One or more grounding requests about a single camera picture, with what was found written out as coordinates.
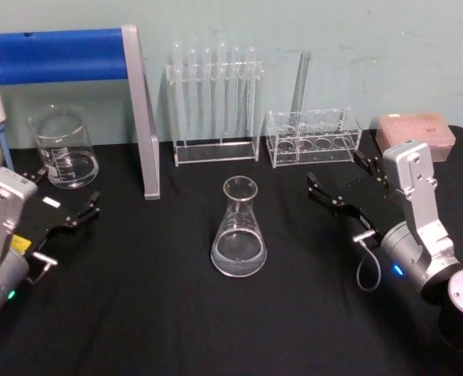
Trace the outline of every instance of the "glass flask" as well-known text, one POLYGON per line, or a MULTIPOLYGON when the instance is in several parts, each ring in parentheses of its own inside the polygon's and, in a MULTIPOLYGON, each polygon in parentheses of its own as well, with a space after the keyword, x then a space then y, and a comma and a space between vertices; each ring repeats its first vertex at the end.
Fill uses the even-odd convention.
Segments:
POLYGON ((234 176, 224 182, 222 189, 228 197, 228 207, 210 258, 221 273, 248 277, 262 268, 267 253, 252 204, 257 184, 247 176, 234 176))

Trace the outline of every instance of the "black table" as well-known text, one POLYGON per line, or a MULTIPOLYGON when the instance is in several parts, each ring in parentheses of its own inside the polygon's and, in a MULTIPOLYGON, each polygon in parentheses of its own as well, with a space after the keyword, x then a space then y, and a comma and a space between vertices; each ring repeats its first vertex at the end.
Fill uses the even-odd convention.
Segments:
MULTIPOLYGON (((463 261, 463 129, 436 164, 440 218, 463 261)), ((375 152, 369 132, 361 148, 375 152)), ((306 173, 342 185, 352 163, 272 169, 260 162, 173 164, 161 146, 161 200, 144 201, 135 145, 98 146, 99 176, 76 191, 40 192, 78 209, 100 188, 100 218, 44 252, 58 267, 23 286, 0 312, 0 374, 7 375, 445 375, 463 353, 444 344, 439 309, 387 273, 373 294, 358 289, 348 236, 308 200, 306 173), (231 279, 209 251, 226 209, 222 183, 259 186, 255 214, 268 249, 261 271, 231 279)), ((39 166, 13 152, 16 169, 39 166)))

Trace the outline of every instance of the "test tube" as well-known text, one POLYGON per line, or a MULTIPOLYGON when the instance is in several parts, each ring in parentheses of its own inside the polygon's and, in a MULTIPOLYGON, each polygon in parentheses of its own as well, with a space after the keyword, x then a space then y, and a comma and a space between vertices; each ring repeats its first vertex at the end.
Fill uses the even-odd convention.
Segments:
POLYGON ((187 56, 189 82, 188 82, 188 104, 189 104, 189 129, 187 138, 197 138, 195 132, 197 131, 198 122, 198 59, 196 49, 190 49, 187 56))
POLYGON ((212 52, 206 48, 201 58, 204 72, 202 85, 202 138, 212 137, 212 52))
POLYGON ((226 105, 226 133, 228 136, 231 136, 231 132, 236 132, 237 128, 239 60, 240 48, 235 46, 231 52, 230 79, 228 82, 226 105))
MULTIPOLYGON (((297 70, 297 78, 295 80, 294 96, 292 97, 291 112, 302 112, 302 102, 304 100, 304 91, 306 89, 306 79, 308 78, 309 62, 311 60, 311 51, 304 50, 299 58, 299 67, 297 70)), ((291 126, 295 127, 294 117, 292 116, 291 126)))
POLYGON ((226 54, 225 42, 220 42, 217 48, 217 78, 215 81, 215 125, 217 136, 222 143, 226 136, 226 54))
POLYGON ((249 137, 254 135, 254 108, 255 108, 255 48, 249 47, 245 61, 247 66, 247 134, 249 137))
POLYGON ((179 123, 179 134, 181 140, 186 144, 187 137, 187 117, 186 117, 186 104, 184 102, 184 90, 183 90, 183 56, 181 51, 181 45, 176 43, 173 49, 173 60, 174 60, 174 73, 175 73, 175 108, 177 110, 177 121, 179 123))

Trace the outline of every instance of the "pink box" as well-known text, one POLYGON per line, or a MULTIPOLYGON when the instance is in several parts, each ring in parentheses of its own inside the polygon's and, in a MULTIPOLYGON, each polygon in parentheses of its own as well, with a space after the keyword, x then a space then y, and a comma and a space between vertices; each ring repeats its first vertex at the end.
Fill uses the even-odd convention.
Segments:
POLYGON ((375 140, 382 153, 408 139, 426 142, 434 162, 444 162, 456 142, 440 114, 389 114, 379 118, 375 140))

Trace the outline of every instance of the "green wall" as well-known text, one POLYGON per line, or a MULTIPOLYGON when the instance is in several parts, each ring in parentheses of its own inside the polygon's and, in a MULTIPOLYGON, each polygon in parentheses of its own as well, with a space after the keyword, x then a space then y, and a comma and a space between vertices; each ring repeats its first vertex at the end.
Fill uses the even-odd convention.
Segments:
MULTIPOLYGON (((254 45, 268 74, 263 110, 288 111, 297 59, 312 49, 307 107, 373 116, 440 112, 463 126, 463 2, 447 0, 0 0, 0 32, 139 27, 157 129, 169 139, 164 65, 174 42, 254 45)), ((31 145, 24 122, 47 102, 85 106, 95 144, 132 139, 124 82, 3 88, 12 147, 31 145)))

